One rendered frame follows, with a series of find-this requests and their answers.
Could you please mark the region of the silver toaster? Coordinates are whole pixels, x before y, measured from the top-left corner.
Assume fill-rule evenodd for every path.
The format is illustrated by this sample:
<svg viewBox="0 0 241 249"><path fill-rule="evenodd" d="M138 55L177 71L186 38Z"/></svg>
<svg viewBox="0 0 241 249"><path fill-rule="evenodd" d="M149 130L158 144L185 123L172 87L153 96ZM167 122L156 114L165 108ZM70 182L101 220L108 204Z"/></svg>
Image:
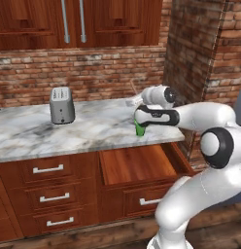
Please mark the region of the silver toaster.
<svg viewBox="0 0 241 249"><path fill-rule="evenodd" d="M51 90L50 110L51 120L55 125L66 125L75 121L72 92L68 87L58 87Z"/></svg>

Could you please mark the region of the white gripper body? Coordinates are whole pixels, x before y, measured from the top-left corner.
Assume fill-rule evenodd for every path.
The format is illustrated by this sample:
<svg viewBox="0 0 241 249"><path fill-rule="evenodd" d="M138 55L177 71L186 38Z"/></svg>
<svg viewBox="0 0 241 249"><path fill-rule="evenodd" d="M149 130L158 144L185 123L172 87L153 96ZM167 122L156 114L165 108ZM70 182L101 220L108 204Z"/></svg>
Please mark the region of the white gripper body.
<svg viewBox="0 0 241 249"><path fill-rule="evenodd" d="M125 100L125 104L127 107L138 107L139 105L143 104L143 98L140 94L134 95L129 97Z"/></svg>

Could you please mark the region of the open wooden drawer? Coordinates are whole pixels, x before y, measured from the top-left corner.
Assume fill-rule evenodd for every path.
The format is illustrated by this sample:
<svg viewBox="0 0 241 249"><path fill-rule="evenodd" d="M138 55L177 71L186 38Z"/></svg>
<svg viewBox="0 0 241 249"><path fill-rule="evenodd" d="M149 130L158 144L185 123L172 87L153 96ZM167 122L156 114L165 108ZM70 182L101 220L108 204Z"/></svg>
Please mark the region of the open wooden drawer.
<svg viewBox="0 0 241 249"><path fill-rule="evenodd" d="M176 143L100 151L99 158L105 186L155 180L173 182L180 176L193 175Z"/></svg>

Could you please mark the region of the wooden drawer front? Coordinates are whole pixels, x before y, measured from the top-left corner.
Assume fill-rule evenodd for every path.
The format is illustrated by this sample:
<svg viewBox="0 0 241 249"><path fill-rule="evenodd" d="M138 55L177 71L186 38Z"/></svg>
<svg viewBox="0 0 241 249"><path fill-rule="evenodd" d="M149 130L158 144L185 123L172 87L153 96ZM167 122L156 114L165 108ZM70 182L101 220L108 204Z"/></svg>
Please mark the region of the wooden drawer front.
<svg viewBox="0 0 241 249"><path fill-rule="evenodd" d="M63 196L65 193L70 193L70 198L57 201L40 202L40 196ZM28 191L27 194L34 210L75 203L78 203L79 205L94 203L94 188L88 182L76 182L61 186L39 188Z"/></svg>
<svg viewBox="0 0 241 249"><path fill-rule="evenodd" d="M139 199L145 200L163 198L170 189L170 185L145 187L124 192L124 214L126 216L143 215L154 212L158 203L140 205Z"/></svg>
<svg viewBox="0 0 241 249"><path fill-rule="evenodd" d="M96 163L97 155L95 153L84 153L36 160L23 160L19 163L19 168L21 169L24 182L33 183L62 177L77 179L91 177ZM57 167L60 164L64 165L63 170L33 174L33 167L42 169Z"/></svg>
<svg viewBox="0 0 241 249"><path fill-rule="evenodd" d="M74 217L74 222L70 224L47 227L47 221L53 222L67 220L69 217ZM60 231L76 227L82 227L94 224L97 220L93 206L87 206L77 209L69 209L61 212L52 212L45 215L37 215L34 217L38 230L41 233L50 231Z"/></svg>

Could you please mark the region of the green smoothie cup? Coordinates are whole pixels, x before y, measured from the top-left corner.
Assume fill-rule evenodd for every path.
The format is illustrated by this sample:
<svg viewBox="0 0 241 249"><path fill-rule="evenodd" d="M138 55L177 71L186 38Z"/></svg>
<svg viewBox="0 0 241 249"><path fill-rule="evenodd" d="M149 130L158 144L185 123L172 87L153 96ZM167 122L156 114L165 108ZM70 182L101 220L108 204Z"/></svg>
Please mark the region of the green smoothie cup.
<svg viewBox="0 0 241 249"><path fill-rule="evenodd" d="M136 129L136 135L137 136L143 136L145 134L145 128L140 126L137 122L134 122L135 129Z"/></svg>

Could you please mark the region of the wooden wall cupboard door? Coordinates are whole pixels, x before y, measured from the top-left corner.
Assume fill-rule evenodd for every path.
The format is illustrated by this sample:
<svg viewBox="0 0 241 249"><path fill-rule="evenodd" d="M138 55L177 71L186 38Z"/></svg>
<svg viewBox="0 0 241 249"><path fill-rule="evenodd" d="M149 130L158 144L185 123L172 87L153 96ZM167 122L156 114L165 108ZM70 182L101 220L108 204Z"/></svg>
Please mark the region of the wooden wall cupboard door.
<svg viewBox="0 0 241 249"><path fill-rule="evenodd" d="M158 44L162 0L84 0L86 43L81 48L152 46Z"/></svg>
<svg viewBox="0 0 241 249"><path fill-rule="evenodd" d="M74 1L65 3L69 44L60 0L0 0L0 51L76 47Z"/></svg>

